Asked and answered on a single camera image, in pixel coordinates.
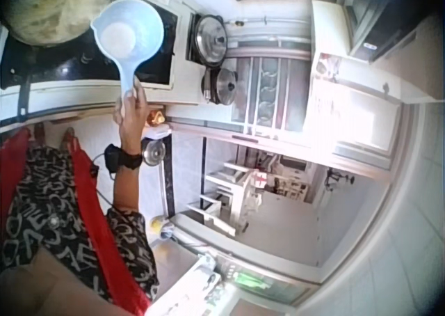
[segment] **kitchen shelf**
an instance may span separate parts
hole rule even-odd
[[[236,59],[238,92],[232,122],[244,133],[280,139],[301,132],[309,97],[311,63],[290,58]]]

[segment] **light blue ladle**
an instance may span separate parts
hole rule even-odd
[[[133,46],[128,49],[125,55],[122,50],[116,52],[116,47],[110,48],[110,25],[114,24],[120,27],[130,28],[130,37],[123,34],[120,30],[111,30],[114,32],[112,40],[118,45]],[[91,22],[91,28],[95,34],[97,46],[101,52],[116,63],[121,82],[122,97],[133,89],[134,72],[136,68],[144,61],[153,57],[161,48],[164,40],[163,22],[153,6],[141,0],[117,0],[110,3],[101,14]],[[107,31],[108,43],[104,42],[104,32]]]

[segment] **patterned dress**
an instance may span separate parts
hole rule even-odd
[[[159,282],[143,215],[112,207],[106,218],[127,268],[153,301]],[[68,152],[28,149],[24,177],[17,185],[2,240],[2,270],[29,264],[44,247],[85,285],[113,302],[77,206]]]

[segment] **pot lid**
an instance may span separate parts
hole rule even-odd
[[[156,166],[165,157],[165,145],[161,140],[143,141],[143,159],[148,166]]]
[[[216,94],[220,103],[230,105],[235,100],[236,75],[228,69],[221,69],[216,78]]]
[[[197,50],[207,65],[218,65],[227,53],[227,33],[223,23],[213,15],[202,17],[195,36]]]

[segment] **black stovetop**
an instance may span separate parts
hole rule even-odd
[[[150,4],[161,16],[165,37],[156,55],[138,67],[136,76],[142,82],[168,85],[178,17],[153,3]],[[92,29],[61,45],[38,47],[35,53],[35,65],[31,66],[32,84],[78,79],[119,80],[118,68],[100,52]],[[0,65],[2,89],[24,83],[26,72],[30,68],[28,60],[33,58],[31,55],[31,46],[17,41],[11,35],[8,36]]]

